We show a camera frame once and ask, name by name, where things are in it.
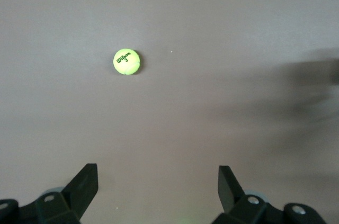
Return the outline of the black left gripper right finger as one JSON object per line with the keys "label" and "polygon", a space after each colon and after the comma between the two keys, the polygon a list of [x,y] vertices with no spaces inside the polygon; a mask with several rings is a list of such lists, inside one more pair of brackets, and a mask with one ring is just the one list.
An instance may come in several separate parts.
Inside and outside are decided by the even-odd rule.
{"label": "black left gripper right finger", "polygon": [[288,203],[283,210],[279,210],[258,195],[246,194],[229,166],[219,166],[218,195],[224,211],[213,223],[325,223],[316,210],[305,204]]}

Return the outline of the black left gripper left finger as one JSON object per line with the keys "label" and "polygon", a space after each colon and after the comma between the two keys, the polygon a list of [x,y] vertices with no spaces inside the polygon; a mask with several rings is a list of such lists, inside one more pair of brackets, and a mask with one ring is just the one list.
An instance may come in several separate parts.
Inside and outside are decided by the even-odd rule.
{"label": "black left gripper left finger", "polygon": [[86,164],[64,188],[49,190],[27,205],[1,199],[1,223],[80,223],[97,192],[97,164]]}

